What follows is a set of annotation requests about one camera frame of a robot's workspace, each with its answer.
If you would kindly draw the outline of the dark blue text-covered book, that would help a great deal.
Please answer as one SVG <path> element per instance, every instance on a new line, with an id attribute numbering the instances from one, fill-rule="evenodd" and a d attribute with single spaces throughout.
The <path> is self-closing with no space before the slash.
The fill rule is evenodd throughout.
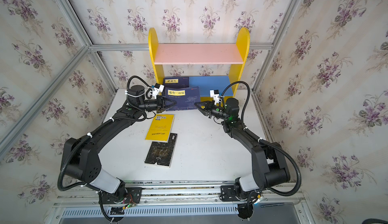
<path id="1" fill-rule="evenodd" d="M 200 87 L 188 87 L 181 89 L 166 88 L 165 97 L 174 100 L 175 105 L 169 107 L 167 111 L 181 111 L 197 109 L 196 102 L 200 102 Z"/>

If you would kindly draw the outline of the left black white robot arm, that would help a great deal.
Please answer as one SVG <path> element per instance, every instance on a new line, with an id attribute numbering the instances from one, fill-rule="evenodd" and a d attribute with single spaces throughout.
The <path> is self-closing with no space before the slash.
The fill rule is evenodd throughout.
<path id="1" fill-rule="evenodd" d="M 176 101 L 160 95 L 162 85 L 135 85 L 125 91 L 124 104 L 106 122 L 95 130 L 75 139 L 69 138 L 63 155 L 57 188 L 67 191 L 77 186 L 87 186 L 99 192 L 122 196 L 124 182 L 102 167 L 99 153 L 119 133 L 136 122 L 147 120 L 147 113 L 162 113 L 176 105 Z"/>

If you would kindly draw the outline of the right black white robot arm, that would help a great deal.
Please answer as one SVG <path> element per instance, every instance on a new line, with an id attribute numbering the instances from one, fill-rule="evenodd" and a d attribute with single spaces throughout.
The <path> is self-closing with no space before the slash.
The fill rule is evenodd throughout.
<path id="1" fill-rule="evenodd" d="M 196 102 L 196 108 L 208 118 L 222 119 L 224 132 L 231 138 L 241 143 L 251 154 L 252 173 L 238 177 L 234 183 L 236 198 L 239 200 L 250 200 L 251 192 L 261 192 L 270 190 L 280 196 L 292 196 L 298 192 L 301 180 L 300 176 L 294 188 L 288 192 L 282 192 L 273 187 L 286 183 L 290 180 L 290 173 L 286 163 L 288 158 L 292 163 L 294 161 L 279 144 L 269 143 L 252 131 L 244 124 L 244 113 L 248 105 L 245 101 L 241 116 L 239 112 L 239 101 L 235 98 L 229 98 L 225 106 L 218 106 L 214 101 Z"/>

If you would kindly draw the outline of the yellow paperback book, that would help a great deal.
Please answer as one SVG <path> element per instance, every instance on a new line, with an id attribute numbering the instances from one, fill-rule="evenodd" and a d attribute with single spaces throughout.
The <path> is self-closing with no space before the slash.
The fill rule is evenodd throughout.
<path id="1" fill-rule="evenodd" d="M 146 140 L 154 142 L 168 142 L 175 115 L 157 114 L 150 125 Z"/>

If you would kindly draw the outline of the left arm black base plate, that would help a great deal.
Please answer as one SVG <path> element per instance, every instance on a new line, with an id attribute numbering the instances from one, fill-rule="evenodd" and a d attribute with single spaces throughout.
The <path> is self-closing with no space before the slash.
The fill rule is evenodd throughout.
<path id="1" fill-rule="evenodd" d="M 142 188 L 119 187 L 115 193 L 101 191 L 99 204 L 139 204 L 141 199 Z"/>

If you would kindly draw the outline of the navy book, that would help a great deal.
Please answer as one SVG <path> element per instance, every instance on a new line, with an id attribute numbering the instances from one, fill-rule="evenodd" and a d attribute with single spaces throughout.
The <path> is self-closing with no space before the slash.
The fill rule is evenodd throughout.
<path id="1" fill-rule="evenodd" d="M 180 89 L 188 88 L 190 86 L 189 77 L 165 77 L 163 79 L 163 85 L 167 88 Z"/>

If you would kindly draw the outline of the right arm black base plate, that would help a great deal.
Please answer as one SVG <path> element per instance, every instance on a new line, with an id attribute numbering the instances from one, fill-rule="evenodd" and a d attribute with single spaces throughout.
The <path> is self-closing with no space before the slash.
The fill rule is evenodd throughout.
<path id="1" fill-rule="evenodd" d="M 253 201 L 261 198 L 261 192 L 259 190 L 252 190 L 244 192 L 240 187 L 235 185 L 223 185 L 220 187 L 219 199 L 222 202 L 234 202 L 234 201 Z"/>

